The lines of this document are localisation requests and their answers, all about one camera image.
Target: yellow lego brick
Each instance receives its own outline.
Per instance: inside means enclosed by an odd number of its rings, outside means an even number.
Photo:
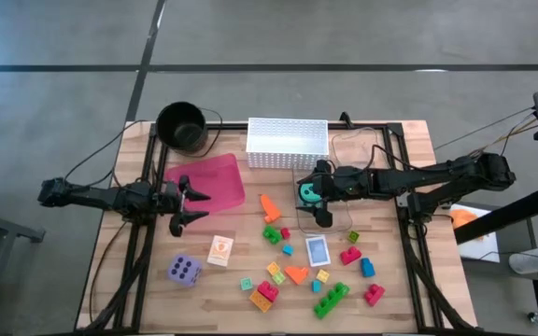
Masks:
[[[319,273],[317,274],[317,279],[323,284],[325,284],[327,283],[327,279],[329,279],[329,274],[323,270],[319,270]]]
[[[265,298],[258,290],[255,290],[250,295],[249,299],[254,303],[263,313],[267,312],[271,308],[271,302]]]
[[[267,271],[269,271],[271,275],[276,275],[279,273],[279,266],[277,266],[275,262],[272,262],[269,264],[269,266],[267,266]]]

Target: concrete floor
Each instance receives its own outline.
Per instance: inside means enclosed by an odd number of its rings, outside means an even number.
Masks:
[[[0,0],[0,64],[140,64],[157,0]],[[151,63],[538,64],[538,0],[167,1]],[[100,211],[40,207],[63,175],[120,129],[136,73],[0,73],[0,216],[47,230],[19,241],[0,289],[0,333],[73,328]],[[137,119],[187,100],[247,117],[425,119],[435,145],[532,105],[538,72],[149,73]],[[438,150],[455,158],[520,117]],[[76,171],[104,175],[117,144]],[[538,189],[538,143],[506,149],[518,181],[468,201],[503,205]],[[467,273],[479,325],[538,334],[531,284]]]

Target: red lego brick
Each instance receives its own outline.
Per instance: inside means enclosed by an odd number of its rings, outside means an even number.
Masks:
[[[385,289],[382,286],[372,284],[369,286],[369,290],[364,293],[364,299],[371,307],[374,307],[383,296],[383,293],[385,293]]]
[[[268,282],[263,281],[257,288],[259,293],[261,293],[267,300],[274,302],[277,299],[279,294],[279,289],[277,287],[269,285]]]
[[[354,246],[349,248],[347,251],[340,253],[340,259],[344,265],[348,265],[350,262],[360,258],[362,253],[360,250]]]
[[[281,236],[282,236],[284,239],[288,239],[288,238],[290,238],[290,230],[288,230],[288,228],[283,228],[283,229],[281,229]]]

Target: white plastic crate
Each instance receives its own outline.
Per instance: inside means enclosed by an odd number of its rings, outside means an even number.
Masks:
[[[327,120],[249,118],[248,167],[313,169],[329,158]]]

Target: orange block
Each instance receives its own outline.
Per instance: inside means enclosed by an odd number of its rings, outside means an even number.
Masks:
[[[291,278],[296,285],[300,285],[308,276],[308,269],[306,267],[298,268],[294,266],[286,267],[286,274]]]
[[[266,313],[271,308],[271,302],[267,300],[258,290],[255,290],[250,295],[249,299],[254,303],[263,313]]]
[[[261,195],[261,205],[262,209],[267,214],[267,216],[265,216],[265,223],[272,223],[281,217],[279,209],[277,209],[276,205],[269,199],[269,196]]]

